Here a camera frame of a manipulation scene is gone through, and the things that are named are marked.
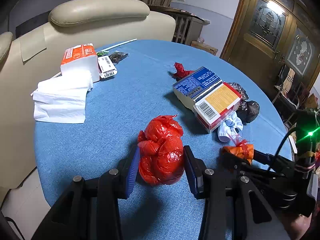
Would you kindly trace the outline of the person's right hand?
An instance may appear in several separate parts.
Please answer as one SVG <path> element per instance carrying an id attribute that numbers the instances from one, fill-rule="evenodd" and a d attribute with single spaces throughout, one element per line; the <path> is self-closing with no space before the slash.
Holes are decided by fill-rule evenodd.
<path id="1" fill-rule="evenodd" d="M 288 234 L 291 239 L 299 240 L 307 232 L 311 224 L 312 215 L 305 217 L 304 215 L 299 215 L 295 219 L 291 220 L 288 225 Z"/>

